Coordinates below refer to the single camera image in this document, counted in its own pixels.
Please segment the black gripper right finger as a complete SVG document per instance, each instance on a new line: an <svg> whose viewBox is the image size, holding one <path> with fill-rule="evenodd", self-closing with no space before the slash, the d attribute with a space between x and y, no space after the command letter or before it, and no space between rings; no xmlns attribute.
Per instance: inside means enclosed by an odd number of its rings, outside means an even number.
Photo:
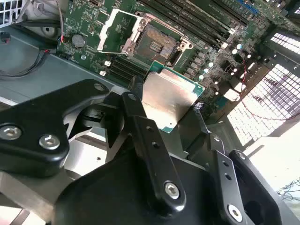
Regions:
<svg viewBox="0 0 300 225"><path fill-rule="evenodd" d="M212 198L222 220L229 225L287 225L289 209L239 150L226 153L221 138L208 130L194 104L200 129L194 141L194 162L209 174Z"/></svg>

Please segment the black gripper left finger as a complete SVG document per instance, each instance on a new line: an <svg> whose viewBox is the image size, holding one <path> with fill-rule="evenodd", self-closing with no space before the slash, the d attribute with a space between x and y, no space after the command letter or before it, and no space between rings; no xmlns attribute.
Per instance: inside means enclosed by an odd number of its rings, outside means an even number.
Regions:
<svg viewBox="0 0 300 225"><path fill-rule="evenodd" d="M123 122L116 139L133 139L145 168L149 197L163 215L173 215L186 205L186 194L153 120L146 117L140 99L132 92L117 94L103 84L86 79L17 104L0 113L0 167L31 177L56 175L69 153L71 137L81 132L76 120L90 107Z"/></svg>

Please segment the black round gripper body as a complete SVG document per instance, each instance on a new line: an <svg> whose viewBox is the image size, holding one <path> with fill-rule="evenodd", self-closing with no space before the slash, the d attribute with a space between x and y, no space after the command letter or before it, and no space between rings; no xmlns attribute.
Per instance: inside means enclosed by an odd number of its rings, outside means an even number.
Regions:
<svg viewBox="0 0 300 225"><path fill-rule="evenodd" d="M52 222L55 225L222 225L209 174L176 157L172 161L187 196L175 216L161 216L149 204L134 152L95 169L61 193ZM244 223L291 225L293 213L276 194L261 186L248 170L237 167Z"/></svg>

